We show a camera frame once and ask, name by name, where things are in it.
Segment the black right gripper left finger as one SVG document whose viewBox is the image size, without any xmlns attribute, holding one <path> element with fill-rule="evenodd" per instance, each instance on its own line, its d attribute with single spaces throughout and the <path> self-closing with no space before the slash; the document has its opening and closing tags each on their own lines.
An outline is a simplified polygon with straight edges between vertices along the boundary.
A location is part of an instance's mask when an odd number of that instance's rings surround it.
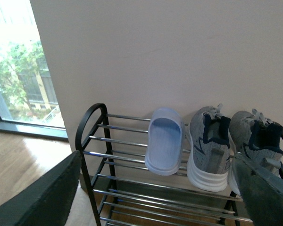
<svg viewBox="0 0 283 226">
<path fill-rule="evenodd" d="M 71 153 L 0 206 L 0 226 L 65 225 L 78 187 L 81 154 Z"/>
</svg>

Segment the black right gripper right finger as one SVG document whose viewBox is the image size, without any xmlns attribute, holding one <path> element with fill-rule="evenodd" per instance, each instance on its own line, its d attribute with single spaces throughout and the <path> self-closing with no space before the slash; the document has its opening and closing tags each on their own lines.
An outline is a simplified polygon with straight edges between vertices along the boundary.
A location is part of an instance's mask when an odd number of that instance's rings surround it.
<svg viewBox="0 0 283 226">
<path fill-rule="evenodd" d="M 245 208 L 256 226 L 283 226 L 283 180 L 242 153 L 232 160 Z"/>
</svg>

